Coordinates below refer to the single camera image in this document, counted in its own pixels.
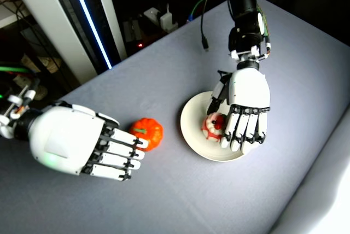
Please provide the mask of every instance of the gray table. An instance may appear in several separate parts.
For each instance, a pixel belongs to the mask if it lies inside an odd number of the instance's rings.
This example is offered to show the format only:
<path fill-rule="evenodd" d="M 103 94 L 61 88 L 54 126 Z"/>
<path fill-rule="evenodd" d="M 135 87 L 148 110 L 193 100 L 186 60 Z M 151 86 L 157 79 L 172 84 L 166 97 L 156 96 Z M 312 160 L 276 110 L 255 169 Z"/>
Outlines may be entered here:
<path fill-rule="evenodd" d="M 144 116 L 164 126 L 162 145 L 124 183 L 66 175 L 30 156 L 26 143 L 0 141 L 0 232 L 266 233 L 300 184 L 350 102 L 350 48 L 280 8 L 259 0 L 272 54 L 261 64 L 271 89 L 264 145 L 216 163 L 185 143 L 182 106 L 211 90 L 228 57 L 233 22 L 223 3 L 145 48 L 64 99 L 117 118 L 122 128 Z"/>

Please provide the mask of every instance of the cable connector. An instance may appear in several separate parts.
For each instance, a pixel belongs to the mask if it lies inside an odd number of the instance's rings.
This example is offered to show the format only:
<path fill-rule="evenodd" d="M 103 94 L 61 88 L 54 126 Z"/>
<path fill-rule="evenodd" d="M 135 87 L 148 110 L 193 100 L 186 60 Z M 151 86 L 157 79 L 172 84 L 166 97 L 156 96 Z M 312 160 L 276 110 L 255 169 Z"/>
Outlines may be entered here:
<path fill-rule="evenodd" d="M 204 35 L 202 35 L 202 45 L 204 50 L 209 51 L 208 40 Z"/>

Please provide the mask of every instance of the robotic hand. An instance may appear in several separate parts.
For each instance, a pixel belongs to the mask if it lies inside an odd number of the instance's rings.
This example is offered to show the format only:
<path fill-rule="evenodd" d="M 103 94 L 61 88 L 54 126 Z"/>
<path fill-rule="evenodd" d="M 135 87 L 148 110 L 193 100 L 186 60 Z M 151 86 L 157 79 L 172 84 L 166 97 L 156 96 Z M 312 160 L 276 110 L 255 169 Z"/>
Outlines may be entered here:
<path fill-rule="evenodd" d="M 119 130 L 115 119 L 87 107 L 61 101 L 44 113 L 30 109 L 38 85 L 35 80 L 33 87 L 7 97 L 11 105 L 0 113 L 0 135 L 29 141 L 33 157 L 54 170 L 130 179 L 130 170 L 139 169 L 144 158 L 139 149 L 148 142 Z"/>
<path fill-rule="evenodd" d="M 267 111 L 270 110 L 270 89 L 265 76 L 259 72 L 259 62 L 271 50 L 266 19 L 256 0 L 227 0 L 235 27 L 229 36 L 229 50 L 236 60 L 237 71 L 218 71 L 220 82 L 216 85 L 207 115 L 217 112 L 226 100 L 230 111 L 220 140 L 222 148 L 247 154 L 266 137 Z M 260 43 L 265 40 L 266 53 L 260 53 Z"/>

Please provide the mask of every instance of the plate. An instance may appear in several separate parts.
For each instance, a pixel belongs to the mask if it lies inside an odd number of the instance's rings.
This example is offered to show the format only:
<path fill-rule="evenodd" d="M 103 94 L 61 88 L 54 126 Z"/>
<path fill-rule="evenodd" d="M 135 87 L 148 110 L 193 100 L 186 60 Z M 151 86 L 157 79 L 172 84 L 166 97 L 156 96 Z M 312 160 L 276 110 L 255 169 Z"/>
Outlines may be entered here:
<path fill-rule="evenodd" d="M 212 92 L 203 92 L 192 97 L 181 113 L 180 125 L 187 144 L 200 156 L 218 162 L 227 162 L 243 156 L 242 152 L 232 152 L 230 148 L 221 148 L 220 143 L 205 138 L 202 124 L 205 119 Z M 220 105 L 218 112 L 228 114 L 230 107 L 226 102 Z"/>

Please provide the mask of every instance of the white robotic hand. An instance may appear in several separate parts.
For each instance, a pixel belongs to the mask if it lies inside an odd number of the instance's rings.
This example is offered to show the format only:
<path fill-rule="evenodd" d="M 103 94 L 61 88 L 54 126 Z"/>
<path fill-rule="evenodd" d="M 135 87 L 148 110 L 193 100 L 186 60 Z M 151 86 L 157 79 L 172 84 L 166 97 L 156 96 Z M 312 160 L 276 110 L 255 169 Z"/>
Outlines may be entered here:
<path fill-rule="evenodd" d="M 47 167 L 120 181 L 130 178 L 131 169 L 140 168 L 144 152 L 138 148 L 146 148 L 148 142 L 119 130 L 119 123 L 106 115 L 61 102 L 34 116 L 25 113 L 19 124 L 28 130 L 34 158 Z"/>
<path fill-rule="evenodd" d="M 220 140 L 222 148 L 247 154 L 266 137 L 267 111 L 270 110 L 270 89 L 265 76 L 256 68 L 247 67 L 234 73 L 219 71 L 207 114 L 216 112 L 224 99 L 230 105 L 226 128 Z"/>

